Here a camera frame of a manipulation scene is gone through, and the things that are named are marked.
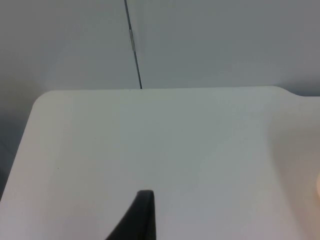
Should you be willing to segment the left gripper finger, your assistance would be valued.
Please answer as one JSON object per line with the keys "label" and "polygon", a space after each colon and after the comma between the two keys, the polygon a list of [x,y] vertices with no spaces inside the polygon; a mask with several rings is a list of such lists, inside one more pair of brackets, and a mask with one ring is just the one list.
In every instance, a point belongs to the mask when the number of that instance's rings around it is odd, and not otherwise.
{"label": "left gripper finger", "polygon": [[107,237],[108,240],[156,240],[155,195],[140,190],[133,202]]}

